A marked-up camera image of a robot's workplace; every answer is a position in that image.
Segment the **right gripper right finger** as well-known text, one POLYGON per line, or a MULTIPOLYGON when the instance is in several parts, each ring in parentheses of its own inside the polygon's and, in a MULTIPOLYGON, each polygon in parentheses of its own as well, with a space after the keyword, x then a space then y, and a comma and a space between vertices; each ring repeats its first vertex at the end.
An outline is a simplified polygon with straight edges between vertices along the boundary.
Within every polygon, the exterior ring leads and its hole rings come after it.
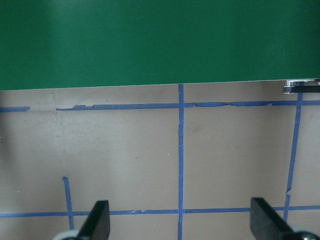
POLYGON ((250 230, 256 240, 286 240, 292 228, 262 197, 250 199, 250 230))

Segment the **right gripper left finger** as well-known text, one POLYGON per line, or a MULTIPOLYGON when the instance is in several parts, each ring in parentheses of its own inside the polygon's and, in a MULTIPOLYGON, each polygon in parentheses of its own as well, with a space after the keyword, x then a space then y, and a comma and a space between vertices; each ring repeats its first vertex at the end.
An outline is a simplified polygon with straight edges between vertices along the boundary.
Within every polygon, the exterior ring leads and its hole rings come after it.
POLYGON ((108 200, 97 201, 80 228, 78 240, 108 240, 111 231, 108 200))

